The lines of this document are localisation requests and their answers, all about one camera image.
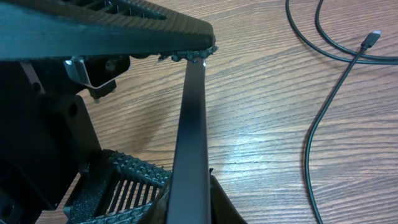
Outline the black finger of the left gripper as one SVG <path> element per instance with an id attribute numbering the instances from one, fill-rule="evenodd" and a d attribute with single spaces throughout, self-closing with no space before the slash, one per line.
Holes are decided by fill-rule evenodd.
<path id="1" fill-rule="evenodd" d="M 1 1 L 1 60 L 217 51 L 213 27 L 149 1 Z"/>
<path id="2" fill-rule="evenodd" d="M 171 171 L 117 151 L 102 151 L 79 178 L 63 212 L 68 223 L 138 223 Z"/>

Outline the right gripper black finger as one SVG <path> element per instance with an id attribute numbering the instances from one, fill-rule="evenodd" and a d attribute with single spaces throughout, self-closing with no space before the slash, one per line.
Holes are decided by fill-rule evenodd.
<path id="1" fill-rule="evenodd" d="M 224 192 L 210 168 L 210 197 L 212 224 L 247 224 Z"/>

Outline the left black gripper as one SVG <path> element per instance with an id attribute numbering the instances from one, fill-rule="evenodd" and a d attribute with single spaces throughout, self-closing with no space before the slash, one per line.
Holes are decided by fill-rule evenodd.
<path id="1" fill-rule="evenodd" d="M 104 215 L 117 183 L 61 60 L 1 63 L 1 222 L 35 223 L 65 194 L 70 223 Z"/>

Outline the Samsung Galaxy smartphone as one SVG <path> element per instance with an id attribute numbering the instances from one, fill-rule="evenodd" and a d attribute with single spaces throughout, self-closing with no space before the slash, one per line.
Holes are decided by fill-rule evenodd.
<path id="1" fill-rule="evenodd" d="M 188 61 L 166 222 L 211 223 L 203 59 Z"/>

